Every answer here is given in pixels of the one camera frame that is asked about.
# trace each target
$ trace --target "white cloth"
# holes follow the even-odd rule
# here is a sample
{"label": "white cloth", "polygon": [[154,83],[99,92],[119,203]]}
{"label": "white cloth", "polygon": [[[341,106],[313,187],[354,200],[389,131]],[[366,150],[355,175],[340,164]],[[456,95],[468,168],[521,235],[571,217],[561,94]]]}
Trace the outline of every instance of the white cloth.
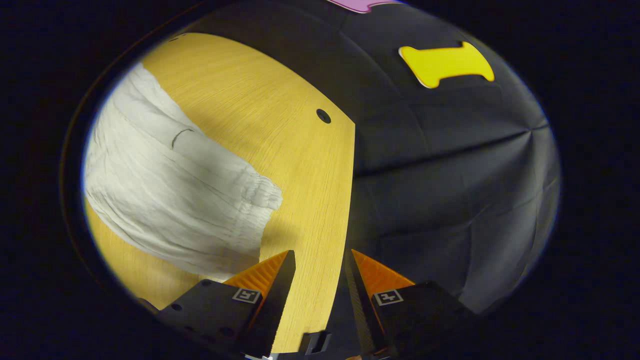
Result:
{"label": "white cloth", "polygon": [[93,127],[84,193],[124,241],[195,274],[227,279],[258,261],[280,189],[209,139],[142,64]]}

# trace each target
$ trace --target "yellow bone-shaped object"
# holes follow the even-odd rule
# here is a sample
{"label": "yellow bone-shaped object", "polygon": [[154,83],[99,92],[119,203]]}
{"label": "yellow bone-shaped object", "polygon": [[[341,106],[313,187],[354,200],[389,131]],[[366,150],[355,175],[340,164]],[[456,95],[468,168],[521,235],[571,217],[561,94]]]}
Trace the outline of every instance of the yellow bone-shaped object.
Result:
{"label": "yellow bone-shaped object", "polygon": [[493,81],[493,70],[484,56],[470,43],[461,47],[416,50],[402,46],[398,52],[415,77],[427,88],[436,88],[440,80],[462,75],[482,75]]}

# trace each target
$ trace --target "wooden table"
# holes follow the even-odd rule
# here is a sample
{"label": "wooden table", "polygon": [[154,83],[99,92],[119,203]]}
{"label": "wooden table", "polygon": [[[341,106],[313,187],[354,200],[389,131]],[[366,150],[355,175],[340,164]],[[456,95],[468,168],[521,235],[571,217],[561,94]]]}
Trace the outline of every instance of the wooden table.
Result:
{"label": "wooden table", "polygon": [[[272,352],[296,352],[324,330],[338,283],[349,215],[355,126],[320,91],[238,42],[189,33],[142,62],[186,115],[283,192],[260,260],[292,249],[296,274]],[[331,117],[326,124],[316,113]],[[122,241],[87,204],[90,227],[114,273],[136,297],[164,308],[203,277]]]}

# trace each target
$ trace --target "black background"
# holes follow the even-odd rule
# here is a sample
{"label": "black background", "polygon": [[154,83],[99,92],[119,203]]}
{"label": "black background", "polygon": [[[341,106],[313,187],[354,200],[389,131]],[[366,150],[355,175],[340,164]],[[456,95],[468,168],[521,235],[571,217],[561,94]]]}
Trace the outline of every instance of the black background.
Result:
{"label": "black background", "polygon": [[[547,112],[564,170],[561,214],[538,268],[476,335],[431,357],[632,357],[638,9],[622,1],[409,2],[469,31],[523,75]],[[96,285],[68,240],[58,198],[65,131],[87,89],[129,46],[196,3],[3,5],[1,143],[10,183],[0,358],[210,358],[172,341],[169,330],[142,327],[148,314]]]}

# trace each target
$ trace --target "pink object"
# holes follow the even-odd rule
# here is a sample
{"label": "pink object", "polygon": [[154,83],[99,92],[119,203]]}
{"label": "pink object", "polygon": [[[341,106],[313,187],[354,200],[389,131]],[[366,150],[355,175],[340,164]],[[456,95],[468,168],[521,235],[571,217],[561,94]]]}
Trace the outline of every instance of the pink object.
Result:
{"label": "pink object", "polygon": [[341,6],[347,10],[351,10],[356,13],[369,13],[371,7],[381,4],[402,4],[402,1],[398,0],[327,0],[338,6]]}

